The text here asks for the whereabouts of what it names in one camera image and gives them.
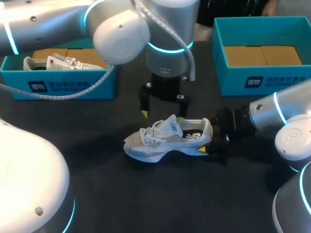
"blue box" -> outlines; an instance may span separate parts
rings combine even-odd
[[[92,49],[91,40],[83,39],[66,43],[56,48],[66,49]],[[33,53],[26,53],[4,58],[0,68],[1,75],[6,85],[33,92],[32,83],[43,84],[43,95],[63,96],[70,95],[87,89],[95,84],[106,70],[23,70],[23,60],[26,56],[32,57]],[[78,97],[81,100],[108,100],[113,99],[117,85],[117,72],[114,70],[108,78],[93,91]],[[16,100],[38,100],[38,98],[11,92]]]
[[[294,46],[303,65],[230,67],[225,46]],[[223,96],[269,95],[311,77],[311,25],[306,17],[217,18],[212,56]]]

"shoe label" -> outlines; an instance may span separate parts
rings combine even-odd
[[[189,141],[192,141],[192,140],[198,139],[199,137],[201,137],[200,133],[192,133],[192,134],[188,133],[188,134],[186,134],[185,139],[189,140]]]
[[[48,56],[48,59],[47,59],[47,69],[50,68],[51,64],[56,64],[56,65],[59,65],[59,66],[62,66],[62,67],[68,67],[68,64],[67,62],[63,62],[55,57],[51,57],[51,56]]]
[[[47,92],[47,88],[43,81],[29,81],[28,85],[32,92]]]

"white robot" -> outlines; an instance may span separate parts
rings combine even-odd
[[[185,99],[174,87],[179,87],[180,77],[188,68],[189,79],[195,79],[190,48],[198,6],[199,0],[2,1],[0,56],[91,37],[104,60],[121,65],[135,59],[147,46],[152,81],[140,97],[141,109],[148,111],[148,94],[168,101]],[[28,93],[3,84],[0,88],[41,99],[67,100],[92,91],[113,68],[90,88],[68,96]],[[166,85],[174,88],[170,96],[159,94]],[[300,170],[275,197],[273,220],[279,233],[311,232],[309,86],[311,81],[305,81],[238,110],[220,110],[211,120],[230,141],[256,130],[279,130],[275,140],[278,152],[292,168]],[[75,201],[61,153],[43,138],[3,120],[0,131],[0,233],[70,232]]]

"sneaker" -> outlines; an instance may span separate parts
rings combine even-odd
[[[206,118],[202,120],[183,120],[177,123],[175,115],[158,121],[151,128],[141,128],[125,139],[124,151],[134,159],[156,163],[172,150],[187,155],[207,155],[198,151],[210,143],[213,127]]]
[[[57,53],[48,56],[47,60],[35,60],[25,57],[24,70],[64,70],[64,69],[103,69],[100,66],[82,63],[75,58],[64,57]]]

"white cable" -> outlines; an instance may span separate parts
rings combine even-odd
[[[185,50],[185,53],[188,56],[189,63],[190,63],[190,80],[195,80],[195,62],[194,57],[191,52],[191,50],[188,48],[188,46],[185,44],[185,42],[175,33],[171,28],[169,28],[164,22],[162,22],[158,17],[156,17],[154,14],[152,14],[147,7],[145,7],[140,1],[133,0],[138,14],[140,14],[140,11],[142,11],[147,17],[149,17],[153,22],[155,22],[159,27],[161,27],[163,30],[165,30],[169,35],[172,36],[172,38]]]
[[[89,93],[90,91],[94,90],[96,87],[98,87],[100,84],[102,84],[107,78],[108,76],[111,74],[111,72],[114,70],[114,66],[112,65],[110,67],[109,70],[107,70],[107,72],[92,86],[90,86],[89,88],[80,91],[78,93],[75,94],[71,94],[71,95],[67,95],[67,96],[50,96],[50,95],[41,95],[41,94],[35,94],[35,93],[30,93],[27,91],[22,91],[10,86],[6,86],[4,84],[0,83],[0,88],[7,90],[7,91],[13,91],[16,92],[18,94],[22,94],[22,95],[26,95],[26,96],[30,96],[30,97],[35,97],[35,98],[39,98],[39,99],[43,99],[43,100],[69,100],[69,99],[73,99],[73,98],[77,98],[80,96],[83,96],[87,93]]]

